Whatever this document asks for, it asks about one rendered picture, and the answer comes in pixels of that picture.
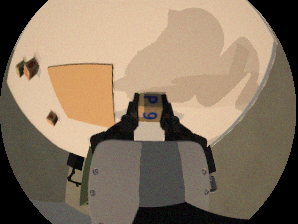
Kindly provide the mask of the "tan flat mat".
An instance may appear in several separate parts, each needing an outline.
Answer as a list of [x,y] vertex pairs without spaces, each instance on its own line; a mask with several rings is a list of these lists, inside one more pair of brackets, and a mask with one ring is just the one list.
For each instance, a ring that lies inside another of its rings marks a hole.
[[47,70],[68,118],[108,128],[115,125],[113,64],[67,64]]

